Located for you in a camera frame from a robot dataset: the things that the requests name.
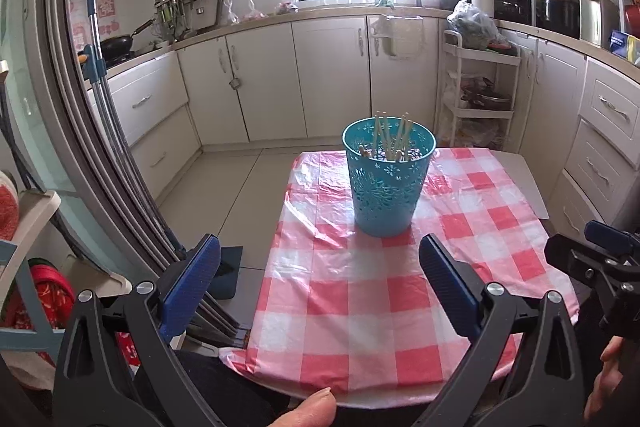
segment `box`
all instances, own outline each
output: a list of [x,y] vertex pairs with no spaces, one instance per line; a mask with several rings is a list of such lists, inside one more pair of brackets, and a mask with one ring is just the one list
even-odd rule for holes
[[640,68],[640,39],[617,30],[611,33],[609,50]]

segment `black mat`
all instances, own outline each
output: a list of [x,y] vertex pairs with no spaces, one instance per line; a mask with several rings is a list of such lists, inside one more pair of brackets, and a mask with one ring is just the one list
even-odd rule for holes
[[222,247],[220,268],[209,285],[209,293],[214,299],[232,299],[236,295],[242,247]]

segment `drawer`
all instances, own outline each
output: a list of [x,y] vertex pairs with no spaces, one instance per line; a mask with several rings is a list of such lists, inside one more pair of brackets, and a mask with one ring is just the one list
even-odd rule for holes
[[589,58],[580,115],[636,168],[640,165],[639,107],[638,84]]
[[131,153],[154,198],[199,149],[185,107],[181,107],[136,143]]
[[585,195],[569,173],[562,171],[554,193],[547,205],[551,224],[557,232],[576,241],[586,241],[584,226],[595,219],[604,223],[589,198]]
[[581,121],[565,168],[604,220],[612,223],[634,182],[633,167]]
[[[175,52],[117,74],[109,88],[130,145],[189,100]],[[93,91],[89,96],[97,112]]]

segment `frying pan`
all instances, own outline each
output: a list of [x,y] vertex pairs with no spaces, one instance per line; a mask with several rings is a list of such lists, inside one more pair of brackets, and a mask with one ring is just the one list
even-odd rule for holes
[[108,39],[100,41],[100,47],[102,49],[102,56],[104,57],[104,60],[112,60],[129,53],[133,45],[133,37],[149,28],[149,26],[151,26],[155,21],[155,17],[153,19],[149,19],[142,26],[136,28],[131,35],[109,37]]

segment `cabinet handle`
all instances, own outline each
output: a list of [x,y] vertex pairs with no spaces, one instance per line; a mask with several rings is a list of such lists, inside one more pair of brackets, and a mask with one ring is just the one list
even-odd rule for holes
[[540,83],[540,70],[545,67],[545,54],[541,53],[538,55],[538,61],[536,63],[536,84]]
[[149,100],[151,100],[151,97],[152,97],[152,96],[153,96],[152,94],[148,94],[148,95],[146,95],[146,97],[145,97],[145,98],[143,98],[142,100],[140,100],[140,101],[136,102],[135,104],[133,104],[133,105],[131,106],[131,108],[132,108],[132,109],[136,109],[136,108],[140,107],[143,103],[146,103],[146,102],[148,102]]
[[239,70],[240,68],[238,67],[238,57],[236,56],[236,47],[234,45],[231,45],[231,60],[234,62],[236,70]]
[[562,213],[564,214],[564,217],[566,218],[567,222],[569,223],[569,226],[572,229],[574,229],[577,233],[580,233],[580,229],[573,224],[573,222],[571,221],[571,217],[569,217],[569,214],[566,213],[566,208],[562,209]]
[[596,174],[596,176],[603,179],[604,182],[607,184],[607,187],[609,187],[609,178],[607,178],[604,174],[598,171],[598,168],[591,162],[589,158],[587,158],[587,165],[590,166],[591,170]]
[[161,162],[162,160],[164,160],[165,158],[166,158],[166,151],[164,151],[164,152],[162,153],[162,156],[160,156],[160,157],[159,157],[159,158],[158,158],[154,163],[152,163],[152,164],[151,164],[151,165],[149,165],[149,166],[150,166],[150,167],[155,167],[155,166],[159,165],[159,164],[160,164],[160,162]]
[[362,38],[362,28],[358,28],[358,44],[360,45],[360,56],[364,57],[364,39]]
[[220,69],[222,69],[223,73],[226,73],[225,61],[222,59],[222,48],[218,48],[218,58],[220,60]]
[[613,112],[618,113],[622,118],[624,118],[627,121],[627,123],[631,123],[631,119],[629,118],[629,115],[626,112],[620,111],[615,105],[609,102],[609,100],[607,100],[606,98],[603,98],[600,95],[598,95],[598,98],[607,108],[609,108]]

